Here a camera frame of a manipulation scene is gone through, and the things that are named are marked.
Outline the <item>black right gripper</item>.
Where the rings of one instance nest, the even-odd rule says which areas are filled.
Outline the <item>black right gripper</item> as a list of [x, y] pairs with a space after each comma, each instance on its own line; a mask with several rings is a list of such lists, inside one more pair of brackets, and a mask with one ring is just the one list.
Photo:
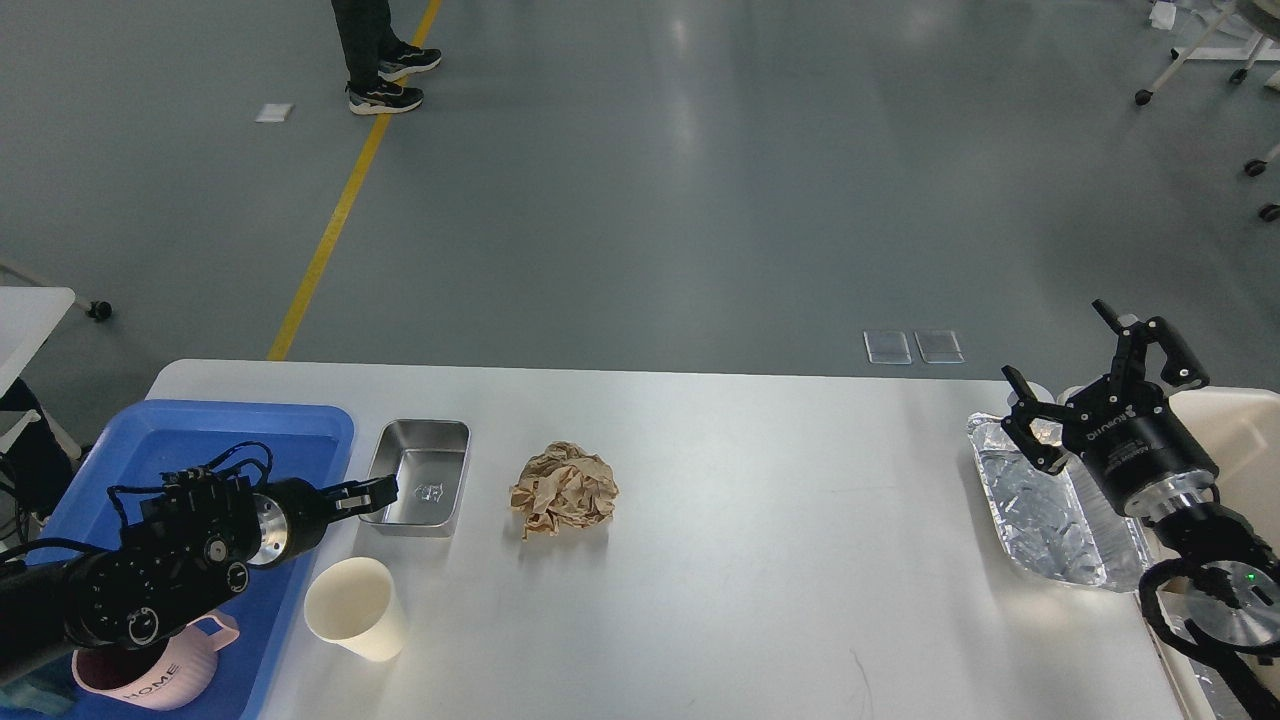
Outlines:
[[[1066, 452], [1037, 439], [1033, 423], [1060, 424], [1064, 448], [1080, 459], [1116, 514], [1165, 518], [1176, 497], [1199, 497], [1219, 478], [1219, 465], [1167, 400], [1210, 386], [1210, 374], [1165, 318], [1123, 316], [1101, 299], [1092, 307], [1117, 337], [1108, 373], [1062, 393], [1061, 405], [1039, 400], [1015, 366], [1001, 366], [1014, 392], [1001, 427], [1038, 471], [1057, 475]], [[1164, 355], [1157, 382], [1147, 378], [1151, 346]]]

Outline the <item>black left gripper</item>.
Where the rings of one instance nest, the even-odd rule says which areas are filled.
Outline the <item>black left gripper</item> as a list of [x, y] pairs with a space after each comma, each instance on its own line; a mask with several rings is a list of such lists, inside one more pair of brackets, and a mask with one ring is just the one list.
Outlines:
[[256, 487], [260, 543], [251, 568], [276, 568], [315, 548], [332, 519], [379, 512], [398, 500], [396, 477], [347, 480], [317, 489], [301, 478]]

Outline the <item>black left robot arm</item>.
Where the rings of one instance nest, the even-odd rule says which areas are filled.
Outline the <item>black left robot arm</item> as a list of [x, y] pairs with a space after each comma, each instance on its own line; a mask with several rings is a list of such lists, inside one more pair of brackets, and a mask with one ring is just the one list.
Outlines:
[[109, 486], [119, 546], [40, 537], [3, 552], [3, 682], [74, 650], [147, 650], [319, 546], [329, 525], [381, 510], [394, 474], [317, 488], [273, 479], [274, 457], [211, 460], [151, 486]]

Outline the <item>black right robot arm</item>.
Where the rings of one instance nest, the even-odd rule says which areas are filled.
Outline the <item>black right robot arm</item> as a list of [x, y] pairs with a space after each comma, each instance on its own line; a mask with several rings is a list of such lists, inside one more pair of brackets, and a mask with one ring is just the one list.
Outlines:
[[1119, 516], [1174, 552], [1138, 582], [1143, 619], [1166, 646], [1215, 670], [1249, 717], [1275, 719], [1277, 694], [1249, 659], [1277, 659], [1277, 553], [1222, 503], [1219, 465], [1170, 404], [1210, 375], [1165, 318], [1092, 306], [1117, 340], [1108, 372], [1055, 404], [1006, 365], [1014, 400], [1000, 424], [1037, 471], [1056, 475], [1079, 459]]

